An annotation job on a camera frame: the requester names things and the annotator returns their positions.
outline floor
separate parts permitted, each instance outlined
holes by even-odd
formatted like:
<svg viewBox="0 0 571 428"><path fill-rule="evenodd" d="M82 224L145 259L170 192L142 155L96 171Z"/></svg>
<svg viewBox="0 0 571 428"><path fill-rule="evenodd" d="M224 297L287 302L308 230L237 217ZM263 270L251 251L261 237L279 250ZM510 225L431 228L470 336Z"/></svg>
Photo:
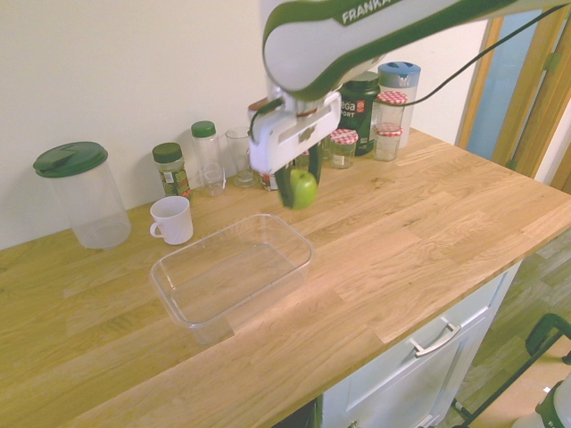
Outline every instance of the floor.
<svg viewBox="0 0 571 428"><path fill-rule="evenodd" d="M457 394L463 406L476 410L527 361L525 338L541 316L549 312L571 322L571 230L522 263ZM570 350L571 341L564 337L550 352L563 356ZM480 415L471 428L507 428L518 417L532 412L545 396L543 388L553 386L551 377L563 380L571 371L570 366L550 357L550 352L525 372L519 379L521 382L514 383ZM462 422L451 410L438 428L450 428Z"/></svg>

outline green jar lid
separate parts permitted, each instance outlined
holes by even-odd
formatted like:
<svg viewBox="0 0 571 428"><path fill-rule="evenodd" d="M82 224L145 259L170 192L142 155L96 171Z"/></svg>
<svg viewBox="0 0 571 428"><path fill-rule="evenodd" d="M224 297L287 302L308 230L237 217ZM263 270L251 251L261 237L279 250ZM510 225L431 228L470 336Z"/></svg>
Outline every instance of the green jar lid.
<svg viewBox="0 0 571 428"><path fill-rule="evenodd" d="M33 167L41 177L70 177L98 167L107 156L100 144L81 141L59 145L40 154Z"/></svg>
<svg viewBox="0 0 571 428"><path fill-rule="evenodd" d="M378 74L372 71L365 71L359 76L352 78L347 83L345 83L349 89L353 91L363 91L370 89L379 89L378 87Z"/></svg>
<svg viewBox="0 0 571 428"><path fill-rule="evenodd" d="M153 149L153 159L157 163L171 163L182 158L182 150L177 143L163 143Z"/></svg>
<svg viewBox="0 0 571 428"><path fill-rule="evenodd" d="M193 136L196 138L206 138L208 136L213 136L216 134L216 127L209 120L201 120L196 122L190 127Z"/></svg>

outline drawer handle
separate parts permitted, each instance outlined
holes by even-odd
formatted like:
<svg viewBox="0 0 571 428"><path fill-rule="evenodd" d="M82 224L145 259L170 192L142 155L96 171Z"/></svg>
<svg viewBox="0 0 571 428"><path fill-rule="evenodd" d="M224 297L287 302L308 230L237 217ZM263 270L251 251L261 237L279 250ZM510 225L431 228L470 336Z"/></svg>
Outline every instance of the drawer handle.
<svg viewBox="0 0 571 428"><path fill-rule="evenodd" d="M454 325L453 323L449 323L446 318L440 318L440 319L446 323L446 328L449 330L449 332L445 334L442 337L442 339L437 343L435 343L434 345L424 349L422 346L420 346L417 343L417 341L410 338L410 343L412 343L412 346L414 346L414 349L416 350L416 353L414 354L416 358L424 357L425 355L432 354L434 351L439 350L446 343L454 339L456 334L460 332L460 329L462 328L461 325Z"/></svg>

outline red checkered lid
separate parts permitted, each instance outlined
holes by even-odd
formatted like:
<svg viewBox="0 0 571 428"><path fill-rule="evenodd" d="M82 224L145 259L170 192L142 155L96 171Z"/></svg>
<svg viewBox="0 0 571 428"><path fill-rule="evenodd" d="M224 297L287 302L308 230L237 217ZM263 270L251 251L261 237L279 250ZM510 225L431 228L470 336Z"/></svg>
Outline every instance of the red checkered lid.
<svg viewBox="0 0 571 428"><path fill-rule="evenodd" d="M378 136L401 136L402 128L394 123L385 122L380 127L375 127Z"/></svg>
<svg viewBox="0 0 571 428"><path fill-rule="evenodd" d="M409 97L398 91L386 91L377 95L377 100L389 104L405 104Z"/></svg>
<svg viewBox="0 0 571 428"><path fill-rule="evenodd" d="M331 141L337 144L354 144L359 140L359 134L357 134L357 131L353 131L352 129L336 129L329 135L329 137L331 138Z"/></svg>

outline clear plastic container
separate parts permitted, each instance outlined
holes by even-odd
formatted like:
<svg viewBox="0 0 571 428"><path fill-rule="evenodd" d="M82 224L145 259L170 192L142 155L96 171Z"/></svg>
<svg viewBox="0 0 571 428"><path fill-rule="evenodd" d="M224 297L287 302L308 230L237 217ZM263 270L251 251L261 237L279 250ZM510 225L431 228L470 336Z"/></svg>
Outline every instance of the clear plastic container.
<svg viewBox="0 0 571 428"><path fill-rule="evenodd" d="M151 277L173 321L212 343L301 286L312 255L286 223L259 214L163 257Z"/></svg>
<svg viewBox="0 0 571 428"><path fill-rule="evenodd" d="M131 224L97 143L60 145L42 153L34 169L53 185L71 229L85 248L109 250L125 241Z"/></svg>

